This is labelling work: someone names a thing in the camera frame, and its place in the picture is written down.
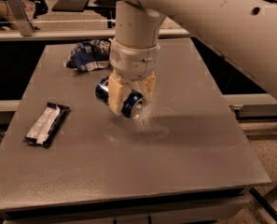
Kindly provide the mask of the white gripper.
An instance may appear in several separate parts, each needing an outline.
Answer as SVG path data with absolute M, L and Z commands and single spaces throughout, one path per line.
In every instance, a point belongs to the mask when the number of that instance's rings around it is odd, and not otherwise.
M 135 49 L 121 45 L 116 39 L 111 41 L 109 61 L 116 73 L 134 82 L 135 90 L 150 102 L 155 88 L 154 73 L 159 62 L 160 46 Z M 130 86 L 120 77 L 111 74 L 108 79 L 108 105 L 113 113 L 121 115 L 126 96 L 131 93 Z

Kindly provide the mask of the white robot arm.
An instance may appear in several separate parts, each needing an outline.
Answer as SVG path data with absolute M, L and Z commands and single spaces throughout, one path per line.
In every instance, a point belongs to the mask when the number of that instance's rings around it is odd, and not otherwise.
M 108 105 L 115 114 L 130 114 L 151 100 L 165 18 L 277 100 L 277 6 L 261 0 L 118 0 L 108 83 Z

